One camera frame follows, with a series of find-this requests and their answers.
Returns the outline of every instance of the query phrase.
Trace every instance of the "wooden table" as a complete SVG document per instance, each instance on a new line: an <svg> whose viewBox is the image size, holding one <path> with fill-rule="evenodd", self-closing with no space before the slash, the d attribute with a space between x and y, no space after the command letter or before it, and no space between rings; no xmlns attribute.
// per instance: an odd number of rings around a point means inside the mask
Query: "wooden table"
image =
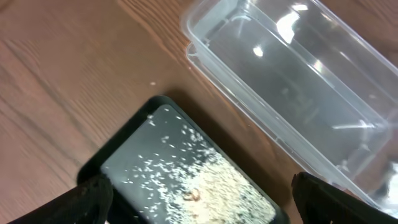
<svg viewBox="0 0 398 224"><path fill-rule="evenodd" d="M73 188L79 168L158 94L301 222L290 189L301 168L185 58L179 21L190 3L0 1L0 223ZM398 1L324 3L398 64Z"/></svg>

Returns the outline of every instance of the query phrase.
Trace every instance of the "clear plastic container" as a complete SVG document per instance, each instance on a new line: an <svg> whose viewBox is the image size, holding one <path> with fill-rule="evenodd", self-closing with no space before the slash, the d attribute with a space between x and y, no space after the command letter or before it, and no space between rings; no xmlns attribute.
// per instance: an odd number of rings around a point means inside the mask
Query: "clear plastic container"
<svg viewBox="0 0 398 224"><path fill-rule="evenodd" d="M398 70L324 5L201 0L182 28L192 64L305 170L398 211Z"/></svg>

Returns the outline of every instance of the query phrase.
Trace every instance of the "black tray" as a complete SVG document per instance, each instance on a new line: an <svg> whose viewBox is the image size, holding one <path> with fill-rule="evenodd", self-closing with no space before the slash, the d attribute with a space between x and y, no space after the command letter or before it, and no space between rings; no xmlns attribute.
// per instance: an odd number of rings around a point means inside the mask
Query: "black tray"
<svg viewBox="0 0 398 224"><path fill-rule="evenodd" d="M288 216L278 207L278 205L272 201L268 195L266 195L240 168L237 167L237 165L175 104L170 98L166 96L155 96L151 98L99 151L96 153L79 171L77 182L78 184L90 179L91 177L94 177L97 174L103 173L101 171L101 166L106 162L111 163L112 166L118 166L118 169L120 169L120 166L124 166L121 164L115 164L112 163L111 161L118 161L120 159L126 159L127 156L124 157L118 157L115 158L115 156L112 157L112 159L108 160L114 152L116 152L118 149L125 150L123 149L123 143L127 142L127 139L129 139L132 134L138 130L147 120L150 115L155 113L160 107L163 107L165 110L167 108L172 108L178 113L178 118L183 120L184 122L188 123L190 127L192 127L196 133L199 133L201 136L203 136L204 140L208 142L208 144L213 147L217 152L219 152L222 156L224 156L235 168L242 173L245 178L247 178L248 181L262 194L268 201L270 201L271 205L275 208L276 211L276 216L274 220L271 223L289 223L289 218ZM142 147L135 147L134 148L134 158L129 162L129 164L132 164L132 166L139 162L136 159L136 155L141 154L145 156L145 151L144 148ZM113 204L111 206L111 209L109 210L108 213L108 221L111 224L118 224L118 223L146 223L145 217L142 217L142 215L136 211L132 206L131 202L133 203L139 203L141 197L143 199L144 196L138 195L137 200L130 200L127 202L127 199L122 196L120 192L118 192L114 188L114 200Z"/></svg>

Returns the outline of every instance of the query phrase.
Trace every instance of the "black object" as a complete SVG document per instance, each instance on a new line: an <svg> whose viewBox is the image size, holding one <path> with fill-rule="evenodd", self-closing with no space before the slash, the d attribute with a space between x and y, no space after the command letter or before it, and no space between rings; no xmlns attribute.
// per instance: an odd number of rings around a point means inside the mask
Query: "black object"
<svg viewBox="0 0 398 224"><path fill-rule="evenodd" d="M121 145L138 129L140 126L147 121L148 116L152 115L161 106L171 106L182 119L187 121L189 125L200 133L203 138L220 154L226 159L229 158L222 152L222 150L174 103L169 97L166 96L155 96L151 98L99 151L92 157L81 169L78 174L78 184L88 180L94 175L101 174L101 166L112 156ZM256 184L254 187L258 189L263 196L270 201L272 206L275 208L276 216L272 223L289 223L289 218L283 212L279 206L273 202ZM108 221L111 224L118 223L145 223L141 213L136 211L130 203L127 202L126 198L123 197L120 192L114 189L114 200L112 207L109 211Z"/></svg>
<svg viewBox="0 0 398 224"><path fill-rule="evenodd" d="M304 224L398 223L397 219L306 172L294 175L292 187Z"/></svg>
<svg viewBox="0 0 398 224"><path fill-rule="evenodd" d="M111 182L98 175L10 224L104 224L112 201Z"/></svg>

